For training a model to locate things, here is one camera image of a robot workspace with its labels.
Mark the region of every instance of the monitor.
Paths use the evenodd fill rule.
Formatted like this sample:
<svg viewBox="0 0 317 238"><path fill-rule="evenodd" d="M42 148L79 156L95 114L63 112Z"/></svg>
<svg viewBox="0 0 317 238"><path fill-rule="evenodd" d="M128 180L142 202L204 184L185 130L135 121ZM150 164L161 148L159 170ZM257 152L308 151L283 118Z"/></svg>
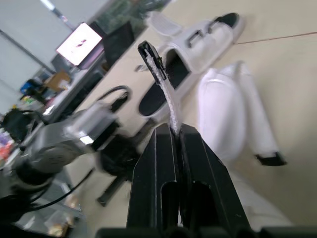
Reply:
<svg viewBox="0 0 317 238"><path fill-rule="evenodd" d="M82 23L56 51L74 66L78 66L101 40L101 36L90 26Z"/></svg>

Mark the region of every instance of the clutter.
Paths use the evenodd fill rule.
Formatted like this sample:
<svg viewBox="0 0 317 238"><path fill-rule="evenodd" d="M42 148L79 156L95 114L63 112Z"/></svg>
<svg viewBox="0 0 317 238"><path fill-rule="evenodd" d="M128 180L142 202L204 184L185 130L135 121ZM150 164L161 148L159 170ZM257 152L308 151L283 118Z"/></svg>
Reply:
<svg viewBox="0 0 317 238"><path fill-rule="evenodd" d="M45 86L52 89L54 92L61 92L67 89L68 85L70 84L71 79L69 75L65 72L60 72L53 75L45 82Z"/></svg>

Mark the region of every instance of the black cable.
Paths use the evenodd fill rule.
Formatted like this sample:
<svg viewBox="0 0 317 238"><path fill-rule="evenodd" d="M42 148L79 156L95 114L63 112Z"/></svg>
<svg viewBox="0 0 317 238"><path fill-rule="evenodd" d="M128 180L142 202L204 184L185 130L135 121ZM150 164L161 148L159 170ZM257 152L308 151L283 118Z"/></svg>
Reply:
<svg viewBox="0 0 317 238"><path fill-rule="evenodd" d="M110 95L111 93L113 93L113 92L115 92L115 91L118 91L118 90L125 90L126 93L128 94L128 98L130 98L130 96L131 96L131 94L132 94L132 91L131 91L131 89L130 89L128 86L121 85L121 86L117 86L117 87L111 88L109 91L107 91L106 93L104 93L103 95L101 95L101 97L99 97L99 98L97 99L97 101L104 99L106 96L108 96L108 95Z"/></svg>
<svg viewBox="0 0 317 238"><path fill-rule="evenodd" d="M87 175L86 175L75 187L73 187L68 193L64 194L62 197L56 199L56 200L53 201L53 202L50 202L50 203L45 204L45 205L42 205L42 206L31 207L31 208L27 209L27 212L38 211L38 210L40 210L40 209L43 209L43 208L52 206L52 205L54 205L54 204L60 202L61 200L63 200L64 198L66 198L68 195L70 195L73 191L75 191L84 181L86 181L94 171L95 171L95 168L92 168L92 169L87 173Z"/></svg>
<svg viewBox="0 0 317 238"><path fill-rule="evenodd" d="M35 201L38 200L40 197L42 197L42 196L44 195L44 193L46 193L46 192L48 191L48 189L49 189L49 186L48 186L46 189L44 189L38 196L36 196L35 198L33 198L33 199L30 201L30 203L35 202Z"/></svg>

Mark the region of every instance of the floor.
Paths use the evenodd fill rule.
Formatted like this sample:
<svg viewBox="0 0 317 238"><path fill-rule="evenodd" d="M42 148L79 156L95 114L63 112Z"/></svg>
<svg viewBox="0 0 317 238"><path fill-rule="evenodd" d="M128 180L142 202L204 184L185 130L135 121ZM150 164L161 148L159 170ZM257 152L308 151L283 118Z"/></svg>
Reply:
<svg viewBox="0 0 317 238"><path fill-rule="evenodd" d="M246 18L247 27L238 43L214 67L246 62L288 164L263 167L245 148L235 169L296 225L317 225L316 8L313 0L179 0L164 10L187 26L193 19L212 19L231 11ZM133 48L127 54L131 58L137 55ZM183 104L185 123L197 126L196 89ZM68 167L74 183L89 169L89 159L83 156ZM125 184L106 208L95 202L111 179L95 173L79 193L90 237L100 227L125 226L130 184Z"/></svg>

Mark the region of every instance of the desk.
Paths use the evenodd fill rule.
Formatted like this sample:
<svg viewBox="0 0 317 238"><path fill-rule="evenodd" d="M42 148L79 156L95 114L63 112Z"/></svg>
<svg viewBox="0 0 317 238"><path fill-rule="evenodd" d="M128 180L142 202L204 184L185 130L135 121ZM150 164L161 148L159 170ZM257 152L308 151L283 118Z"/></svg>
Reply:
<svg viewBox="0 0 317 238"><path fill-rule="evenodd" d="M72 82L70 87L59 93L55 98L52 106L44 112L44 117L49 123L56 122L59 119L61 114L67 110L67 107L70 103L76 98L76 96L81 96L79 93L81 90L89 83L89 81L94 77L94 73L101 74L96 72L98 68L101 68L102 61L105 60L104 52L98 54L96 59L92 62L88 69L83 69L78 72L75 72L72 76Z"/></svg>
<svg viewBox="0 0 317 238"><path fill-rule="evenodd" d="M247 26L238 44L214 66L222 67L237 60L246 62L255 77L277 143L289 164L281 168L260 166L246 149L234 166L261 195L291 221L301 225L317 225L316 36L247 42L316 31L316 7L317 1L311 0L179 0L163 11L185 27L231 11L246 18ZM138 114L138 104L154 81L149 72L133 71L136 65L143 63L136 50L143 40L160 45L155 32L146 30L79 110L90 106L110 88L127 85L132 89L132 100L118 112L119 119L131 134L142 126L144 120ZM196 88L193 88L183 101L185 123L197 126L196 109ZM73 183L90 168L88 160L88 156L83 156L67 167ZM129 184L106 208L94 201L110 181L110 176L96 173L82 193L81 205L93 232L100 227L125 226Z"/></svg>

